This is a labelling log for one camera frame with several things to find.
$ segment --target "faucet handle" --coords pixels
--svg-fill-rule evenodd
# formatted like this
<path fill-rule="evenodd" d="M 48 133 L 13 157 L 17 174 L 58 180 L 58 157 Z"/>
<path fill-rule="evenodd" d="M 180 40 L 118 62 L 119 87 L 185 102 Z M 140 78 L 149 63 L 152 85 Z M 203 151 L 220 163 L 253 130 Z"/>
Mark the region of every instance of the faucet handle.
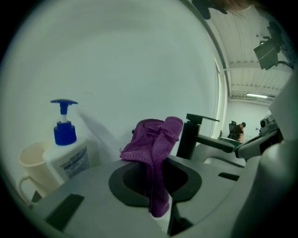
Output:
<path fill-rule="evenodd" d="M 194 115 L 194 114 L 187 114 L 186 115 L 186 119 L 191 121 L 193 124 L 196 124 L 196 125 L 201 125 L 203 118 L 208 119 L 208 120 L 212 120 L 212 121 L 219 121 L 219 120 L 216 120 L 214 118 L 205 117 L 205 116 L 198 116 L 198 115 Z"/>

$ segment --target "purple cloth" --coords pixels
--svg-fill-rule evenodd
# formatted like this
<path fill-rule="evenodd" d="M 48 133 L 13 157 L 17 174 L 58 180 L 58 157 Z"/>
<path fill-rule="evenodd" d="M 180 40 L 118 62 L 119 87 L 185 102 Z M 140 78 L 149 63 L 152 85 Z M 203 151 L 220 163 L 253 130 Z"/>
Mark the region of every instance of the purple cloth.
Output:
<path fill-rule="evenodd" d="M 162 217 L 169 209 L 169 194 L 163 182 L 162 164 L 179 140 L 182 127 L 183 122 L 177 117 L 168 117 L 165 121 L 140 121 L 131 142 L 120 155 L 124 160 L 146 164 L 146 196 L 150 199 L 150 212 L 156 218 Z"/>

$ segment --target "pump bottle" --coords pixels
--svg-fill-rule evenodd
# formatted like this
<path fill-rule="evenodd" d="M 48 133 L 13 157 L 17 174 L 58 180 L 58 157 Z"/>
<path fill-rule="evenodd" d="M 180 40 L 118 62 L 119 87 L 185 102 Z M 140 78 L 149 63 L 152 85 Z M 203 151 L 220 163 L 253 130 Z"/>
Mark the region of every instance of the pump bottle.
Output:
<path fill-rule="evenodd" d="M 43 153 L 43 159 L 61 185 L 83 170 L 90 168 L 86 140 L 77 138 L 75 127 L 67 121 L 68 106 L 78 104 L 68 99 L 52 100 L 60 104 L 61 120 L 54 128 L 55 144 Z"/>

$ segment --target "pump nozzle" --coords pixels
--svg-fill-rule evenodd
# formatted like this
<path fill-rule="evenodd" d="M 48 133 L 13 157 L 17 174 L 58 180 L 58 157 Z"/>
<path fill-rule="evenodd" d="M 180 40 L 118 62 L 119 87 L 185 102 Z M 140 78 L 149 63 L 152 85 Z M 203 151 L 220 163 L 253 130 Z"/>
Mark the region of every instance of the pump nozzle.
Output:
<path fill-rule="evenodd" d="M 52 100 L 51 102 L 60 104 L 61 121 L 57 122 L 57 126 L 54 128 L 56 144 L 69 145 L 74 143 L 76 141 L 75 127 L 71 125 L 70 121 L 67 121 L 66 115 L 68 105 L 78 103 L 68 99 L 56 99 Z"/>
<path fill-rule="evenodd" d="M 68 105 L 78 104 L 77 102 L 68 99 L 56 99 L 52 100 L 51 103 L 60 103 L 61 123 L 67 123 L 66 115 Z"/>

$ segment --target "white wall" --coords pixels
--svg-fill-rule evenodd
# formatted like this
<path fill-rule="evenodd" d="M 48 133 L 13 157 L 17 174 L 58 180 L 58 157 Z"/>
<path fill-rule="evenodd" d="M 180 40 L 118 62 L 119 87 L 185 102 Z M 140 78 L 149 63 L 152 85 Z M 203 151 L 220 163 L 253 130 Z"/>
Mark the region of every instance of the white wall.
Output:
<path fill-rule="evenodd" d="M 217 139 L 219 137 L 220 131 L 224 128 L 226 108 L 227 108 L 227 98 L 228 98 L 228 89 L 225 80 L 224 73 L 218 74 L 219 81 L 219 96 L 218 96 L 218 108 L 217 108 L 217 116 L 216 119 L 219 122 L 215 123 L 214 132 L 212 138 Z"/>
<path fill-rule="evenodd" d="M 263 119 L 269 109 L 267 106 L 252 103 L 228 102 L 225 125 L 223 128 L 223 136 L 229 135 L 229 123 L 235 121 L 238 124 L 245 122 L 244 141 L 247 141 L 259 134 L 260 121 Z"/>
<path fill-rule="evenodd" d="M 2 68 L 2 162 L 16 183 L 21 150 L 53 138 L 59 108 L 52 99 L 79 102 L 68 118 L 99 165 L 119 159 L 142 119 L 216 117 L 215 78 L 206 32 L 178 0 L 47 2 L 19 31 Z M 210 136 L 211 126 L 205 122 L 201 134 Z M 34 191 L 29 183 L 24 190 Z"/>

